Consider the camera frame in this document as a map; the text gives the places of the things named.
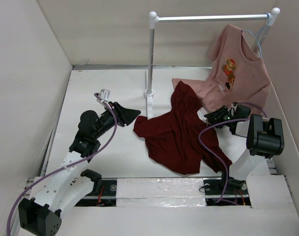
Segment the dark red t shirt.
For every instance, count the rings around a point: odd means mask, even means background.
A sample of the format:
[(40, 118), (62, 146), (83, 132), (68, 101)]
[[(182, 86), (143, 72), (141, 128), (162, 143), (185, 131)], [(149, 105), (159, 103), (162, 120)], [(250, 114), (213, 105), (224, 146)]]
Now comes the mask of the dark red t shirt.
[(225, 164), (232, 165), (219, 147), (216, 131), (206, 130), (206, 123), (198, 117), (201, 107), (192, 88), (179, 82), (169, 112), (151, 119), (139, 116), (134, 132), (145, 139), (149, 157), (182, 175), (199, 173), (201, 162), (216, 173), (223, 171)]

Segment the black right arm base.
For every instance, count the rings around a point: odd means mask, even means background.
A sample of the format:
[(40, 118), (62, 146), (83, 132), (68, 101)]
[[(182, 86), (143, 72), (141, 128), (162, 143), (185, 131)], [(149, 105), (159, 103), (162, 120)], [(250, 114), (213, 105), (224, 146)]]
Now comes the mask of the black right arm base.
[(222, 173), (220, 178), (204, 178), (199, 192), (205, 194), (206, 206), (251, 205), (246, 181), (232, 177), (226, 181), (226, 173)]

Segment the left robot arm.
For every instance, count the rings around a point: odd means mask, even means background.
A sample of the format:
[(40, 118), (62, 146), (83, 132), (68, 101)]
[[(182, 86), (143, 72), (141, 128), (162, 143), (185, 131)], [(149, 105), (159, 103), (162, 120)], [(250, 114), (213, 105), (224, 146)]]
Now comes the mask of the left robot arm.
[(101, 104), (105, 107), (101, 115), (93, 110), (81, 114), (78, 132), (59, 170), (33, 197), (19, 203), (20, 226), (33, 235), (56, 235), (62, 219), (84, 196), (101, 191), (101, 174), (87, 167), (103, 149), (98, 139), (110, 129), (130, 125), (141, 113), (117, 102)]

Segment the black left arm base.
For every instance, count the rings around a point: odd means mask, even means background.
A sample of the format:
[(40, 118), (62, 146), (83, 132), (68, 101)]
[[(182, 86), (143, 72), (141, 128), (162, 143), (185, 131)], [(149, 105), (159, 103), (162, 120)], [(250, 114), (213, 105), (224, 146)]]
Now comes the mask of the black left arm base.
[(81, 177), (88, 177), (94, 184), (92, 191), (76, 203), (76, 207), (115, 207), (117, 179), (103, 178), (93, 170), (85, 170)]

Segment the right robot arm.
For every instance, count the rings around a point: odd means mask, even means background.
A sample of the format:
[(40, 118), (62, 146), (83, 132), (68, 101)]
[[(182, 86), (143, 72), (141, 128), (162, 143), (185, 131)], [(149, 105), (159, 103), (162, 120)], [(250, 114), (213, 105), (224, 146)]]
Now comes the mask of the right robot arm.
[(243, 154), (232, 165), (224, 165), (219, 181), (219, 188), (224, 193), (241, 189), (248, 175), (261, 162), (279, 156), (284, 150), (281, 119), (252, 114), (250, 107), (238, 103), (234, 103), (232, 108), (222, 106), (204, 117), (213, 127), (226, 125), (232, 135), (246, 138)]

